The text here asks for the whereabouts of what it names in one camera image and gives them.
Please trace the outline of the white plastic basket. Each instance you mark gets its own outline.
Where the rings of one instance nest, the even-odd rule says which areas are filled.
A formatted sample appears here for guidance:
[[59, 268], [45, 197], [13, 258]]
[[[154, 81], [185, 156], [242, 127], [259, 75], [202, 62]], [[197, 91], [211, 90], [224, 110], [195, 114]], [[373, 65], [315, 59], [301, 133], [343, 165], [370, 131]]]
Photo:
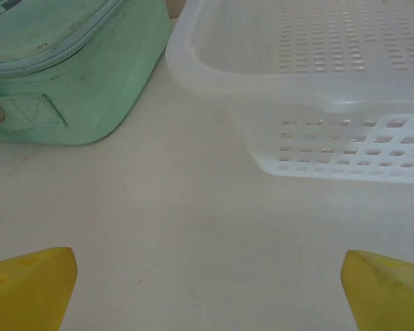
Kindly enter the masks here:
[[186, 0], [166, 63], [268, 174], [414, 183], [414, 0]]

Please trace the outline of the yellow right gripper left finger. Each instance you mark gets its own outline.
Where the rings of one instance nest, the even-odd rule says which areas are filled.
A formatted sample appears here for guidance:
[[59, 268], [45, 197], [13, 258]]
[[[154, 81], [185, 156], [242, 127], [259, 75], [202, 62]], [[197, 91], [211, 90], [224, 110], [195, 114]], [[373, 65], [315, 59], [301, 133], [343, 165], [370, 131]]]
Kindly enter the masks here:
[[0, 331], [59, 331], [76, 280], [69, 247], [0, 261]]

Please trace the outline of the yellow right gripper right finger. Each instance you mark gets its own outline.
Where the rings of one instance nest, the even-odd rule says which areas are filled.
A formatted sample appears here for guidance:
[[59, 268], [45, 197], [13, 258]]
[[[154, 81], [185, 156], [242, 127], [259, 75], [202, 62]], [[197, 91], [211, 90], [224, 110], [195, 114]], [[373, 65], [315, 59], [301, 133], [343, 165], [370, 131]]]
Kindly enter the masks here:
[[341, 283], [359, 331], [414, 331], [414, 263], [349, 250]]

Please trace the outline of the mint green zip pouch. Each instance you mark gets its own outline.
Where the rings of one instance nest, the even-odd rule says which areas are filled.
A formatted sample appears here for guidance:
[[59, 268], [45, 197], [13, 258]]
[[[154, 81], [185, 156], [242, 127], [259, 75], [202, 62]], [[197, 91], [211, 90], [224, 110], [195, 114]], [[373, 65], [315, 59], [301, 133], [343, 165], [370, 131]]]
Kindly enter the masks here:
[[0, 0], [0, 142], [107, 137], [172, 29], [166, 0]]

